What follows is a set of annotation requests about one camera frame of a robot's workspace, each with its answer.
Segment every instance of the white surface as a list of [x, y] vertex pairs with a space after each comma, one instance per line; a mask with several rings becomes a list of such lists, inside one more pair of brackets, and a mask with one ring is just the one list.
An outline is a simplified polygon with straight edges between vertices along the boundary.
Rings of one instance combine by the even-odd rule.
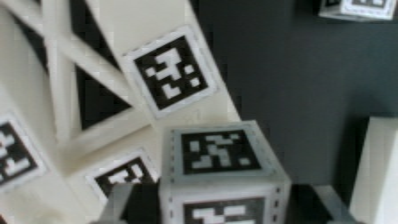
[[[262, 164], [258, 171], [223, 171], [187, 175], [182, 172], [182, 148], [175, 133], [212, 132], [226, 130], [250, 131], [250, 141], [257, 147], [257, 157]], [[290, 195], [290, 178], [285, 173], [267, 139], [257, 122], [225, 123], [207, 126], [170, 129], [164, 139], [164, 176], [161, 180], [161, 200], [164, 223], [184, 223], [184, 204], [266, 197], [266, 223], [285, 222], [285, 212]]]
[[67, 187], [56, 150], [51, 83], [26, 37], [0, 7], [0, 116], [13, 114], [20, 137], [47, 166], [42, 176], [0, 194], [0, 214], [8, 224], [84, 224], [79, 202]]
[[351, 211], [367, 224], [398, 223], [398, 119], [372, 118]]

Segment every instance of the marker cube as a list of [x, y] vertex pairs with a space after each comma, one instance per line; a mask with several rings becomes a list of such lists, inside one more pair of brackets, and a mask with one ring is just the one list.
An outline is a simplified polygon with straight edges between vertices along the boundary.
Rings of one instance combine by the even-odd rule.
[[171, 129], [164, 147], [164, 224], [282, 224], [292, 182], [257, 122]]

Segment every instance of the white wooden frame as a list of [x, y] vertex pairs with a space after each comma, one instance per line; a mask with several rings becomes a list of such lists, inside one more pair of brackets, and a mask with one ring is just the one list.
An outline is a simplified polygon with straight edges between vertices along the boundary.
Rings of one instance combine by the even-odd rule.
[[[42, 6], [29, 0], [0, 0], [0, 3], [38, 34], [45, 37], [58, 140], [61, 148], [68, 150], [68, 154], [77, 156], [93, 152], [127, 136], [127, 134], [148, 126], [150, 121], [139, 108], [125, 74], [72, 32], [70, 1], [43, 0]], [[88, 130], [81, 128], [74, 63], [77, 63], [113, 93], [132, 105], [132, 108], [102, 121]]]

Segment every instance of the dark background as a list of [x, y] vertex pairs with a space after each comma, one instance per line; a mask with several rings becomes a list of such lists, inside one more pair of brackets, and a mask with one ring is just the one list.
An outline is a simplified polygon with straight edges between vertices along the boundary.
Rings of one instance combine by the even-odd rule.
[[315, 0], [193, 0], [235, 105], [296, 183], [351, 201], [370, 116], [398, 112], [398, 22], [317, 16]]

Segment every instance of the white cube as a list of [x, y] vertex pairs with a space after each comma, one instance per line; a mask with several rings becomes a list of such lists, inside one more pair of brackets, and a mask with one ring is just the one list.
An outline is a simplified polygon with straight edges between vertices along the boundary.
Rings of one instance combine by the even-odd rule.
[[367, 224], [398, 223], [398, 119], [372, 118], [351, 211]]
[[285, 223], [290, 177], [257, 122], [166, 131], [164, 224]]
[[353, 20], [394, 20], [397, 0], [322, 0], [321, 16]]

